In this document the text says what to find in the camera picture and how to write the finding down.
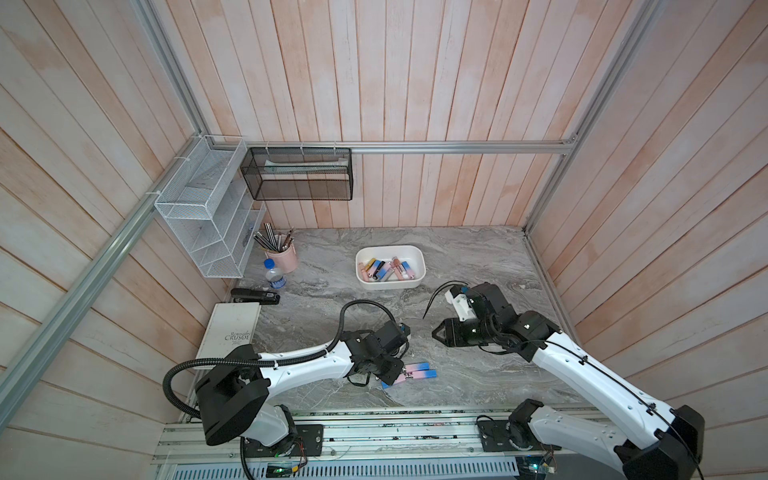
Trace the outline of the pink blue lipstick bottom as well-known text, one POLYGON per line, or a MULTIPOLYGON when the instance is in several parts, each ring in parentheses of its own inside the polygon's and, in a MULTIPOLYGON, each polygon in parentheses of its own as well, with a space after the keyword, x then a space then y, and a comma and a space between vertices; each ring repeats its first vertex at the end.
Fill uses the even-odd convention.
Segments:
POLYGON ((386 383, 384 381, 381 382, 381 386, 383 389, 390 388, 392 386, 404 383, 408 379, 407 374, 400 374, 395 380, 393 380, 391 383, 386 383))

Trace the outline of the white plastic storage box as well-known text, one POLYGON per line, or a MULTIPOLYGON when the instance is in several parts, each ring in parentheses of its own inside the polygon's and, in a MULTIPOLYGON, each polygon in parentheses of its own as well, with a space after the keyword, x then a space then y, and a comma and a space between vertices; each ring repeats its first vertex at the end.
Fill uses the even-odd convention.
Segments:
POLYGON ((422 283, 427 271, 422 251, 413 245, 366 247, 357 252, 355 257, 355 264, 356 278, 362 288, 368 291, 402 290, 415 288, 422 283), (407 261, 410 267, 414 270, 416 278, 413 280, 400 281, 395 273, 393 273, 392 276, 385 282, 374 281, 372 279, 372 274, 376 270, 376 264, 379 261, 385 261, 387 264, 392 261, 393 257, 397 257, 401 262, 407 261), (365 265, 372 258, 377 259, 377 262, 370 268, 369 271, 367 271, 369 281, 363 282, 358 270, 358 263, 362 262, 365 265))

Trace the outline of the pink clear lip gloss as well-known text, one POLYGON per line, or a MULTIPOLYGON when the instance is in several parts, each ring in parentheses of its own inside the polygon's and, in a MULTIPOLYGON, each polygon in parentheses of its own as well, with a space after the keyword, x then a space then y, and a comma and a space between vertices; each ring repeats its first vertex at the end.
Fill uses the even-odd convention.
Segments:
POLYGON ((410 279, 405 267, 397 257, 393 257, 391 263, 392 263, 393 271, 400 281, 410 279))

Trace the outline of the pink blue lipstick tube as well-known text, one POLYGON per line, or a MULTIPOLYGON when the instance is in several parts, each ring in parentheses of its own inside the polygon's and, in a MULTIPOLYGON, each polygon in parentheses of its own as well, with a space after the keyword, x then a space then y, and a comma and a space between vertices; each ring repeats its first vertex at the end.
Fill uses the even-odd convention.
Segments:
POLYGON ((402 271, 405 275, 405 277, 409 280, 413 280, 416 278, 416 274, 414 270, 410 267, 407 261, 401 262, 402 271))

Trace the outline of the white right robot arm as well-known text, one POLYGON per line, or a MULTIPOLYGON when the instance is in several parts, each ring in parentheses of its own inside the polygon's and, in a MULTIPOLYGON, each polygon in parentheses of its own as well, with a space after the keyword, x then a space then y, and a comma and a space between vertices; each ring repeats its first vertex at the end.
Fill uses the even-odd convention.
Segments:
POLYGON ((481 422, 481 433, 519 452, 561 447, 610 466, 627 479, 700 476, 705 420, 695 409, 672 407, 605 367, 557 324, 536 311, 518 313, 495 284, 462 281, 439 286, 456 315, 432 336, 447 347, 478 347, 518 355, 579 393, 610 425, 574 417, 527 399, 505 421, 481 422))

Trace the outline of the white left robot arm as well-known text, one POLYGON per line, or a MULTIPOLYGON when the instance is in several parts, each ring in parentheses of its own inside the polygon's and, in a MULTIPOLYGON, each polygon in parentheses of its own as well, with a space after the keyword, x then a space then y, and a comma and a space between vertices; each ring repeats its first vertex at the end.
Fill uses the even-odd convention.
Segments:
POLYGON ((410 328, 385 323, 376 331, 344 332, 336 346, 321 356, 293 365, 279 365, 272 355, 264 368, 217 365, 195 386, 206 444, 217 446, 241 437, 275 452, 285 451, 298 437, 288 407, 273 396, 325 379, 354 374, 375 376, 389 384, 404 368, 400 351, 410 328))

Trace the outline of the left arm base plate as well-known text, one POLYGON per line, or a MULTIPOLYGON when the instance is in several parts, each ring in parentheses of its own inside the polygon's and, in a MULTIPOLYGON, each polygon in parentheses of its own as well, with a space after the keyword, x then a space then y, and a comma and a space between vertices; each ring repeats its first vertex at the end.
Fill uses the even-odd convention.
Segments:
POLYGON ((319 423, 303 424, 296 427, 288 437, 275 446, 266 447, 256 440, 247 440, 244 447, 246 458, 279 458, 320 456, 324 440, 324 426, 319 423))

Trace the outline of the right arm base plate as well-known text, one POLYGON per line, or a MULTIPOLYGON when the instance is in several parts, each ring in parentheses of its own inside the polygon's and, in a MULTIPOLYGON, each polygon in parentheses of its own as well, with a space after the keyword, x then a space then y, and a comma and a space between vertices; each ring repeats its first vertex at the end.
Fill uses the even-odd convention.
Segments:
POLYGON ((484 452, 559 451, 559 446, 542 444, 525 425, 479 415, 475 426, 484 452))

